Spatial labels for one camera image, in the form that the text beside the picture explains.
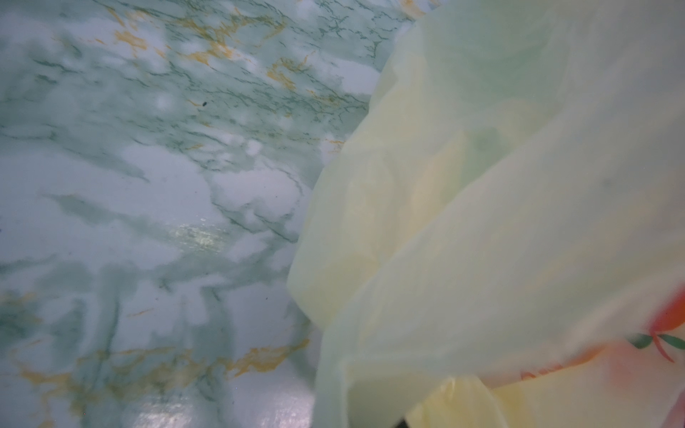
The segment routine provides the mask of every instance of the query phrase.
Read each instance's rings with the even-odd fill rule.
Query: marble surface
[[[3,0],[0,425],[308,427],[288,267],[411,0]]]

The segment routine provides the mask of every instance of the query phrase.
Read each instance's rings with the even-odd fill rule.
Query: pale yellow plastic bag
[[[577,409],[479,382],[640,331],[685,281],[684,53],[681,1],[452,0],[416,23],[323,171],[290,270],[324,330],[314,428],[412,408],[413,428],[568,426]],[[581,396],[588,364],[499,388],[579,379]],[[426,425],[450,385],[503,416]],[[621,427],[661,427],[682,388]]]

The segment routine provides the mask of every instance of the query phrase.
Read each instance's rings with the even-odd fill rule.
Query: yellow plastic
[[[491,401],[517,412],[576,379],[575,400],[580,368],[480,382],[639,331],[685,281],[683,70],[682,1],[452,0],[417,21],[324,169],[290,270],[324,330],[312,426],[389,428],[412,408],[412,428],[570,426],[545,406],[515,425]],[[450,384],[450,406],[487,416],[421,422]],[[630,410],[649,417],[575,426],[666,417]]]

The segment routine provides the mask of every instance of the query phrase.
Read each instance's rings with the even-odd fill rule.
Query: plastic bag
[[[681,1],[453,0],[416,23],[290,270],[324,330],[314,428],[566,427],[600,400],[601,355],[515,377],[624,349],[685,282],[684,53]],[[642,418],[580,425],[661,427],[678,373],[644,389],[664,405],[605,407]]]

